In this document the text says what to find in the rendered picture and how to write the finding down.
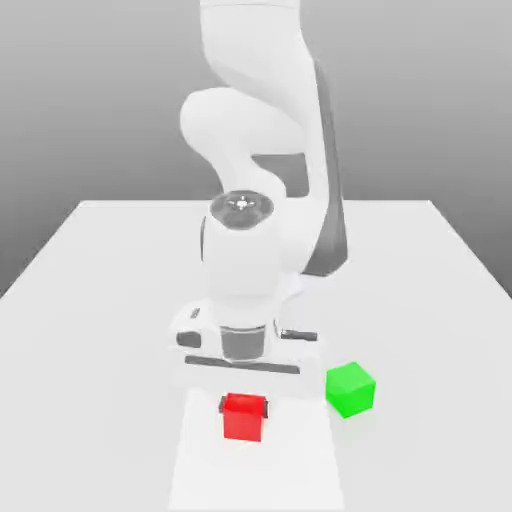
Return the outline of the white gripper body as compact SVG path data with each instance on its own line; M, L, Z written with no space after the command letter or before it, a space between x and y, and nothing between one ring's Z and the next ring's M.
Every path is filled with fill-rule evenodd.
M214 363L207 357L172 352L172 383L218 394L320 395L321 366L299 366L298 373L282 372L284 365Z

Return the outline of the small red cube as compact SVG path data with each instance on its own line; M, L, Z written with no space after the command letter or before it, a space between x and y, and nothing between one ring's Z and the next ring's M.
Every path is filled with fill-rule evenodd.
M224 437L260 442L263 420L268 417L268 401L264 396L227 393L220 405Z

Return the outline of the small green cube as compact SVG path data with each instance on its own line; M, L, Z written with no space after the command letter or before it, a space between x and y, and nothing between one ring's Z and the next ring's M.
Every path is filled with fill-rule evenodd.
M375 379L357 362L330 368L326 372L326 400L344 419L370 410L375 390Z

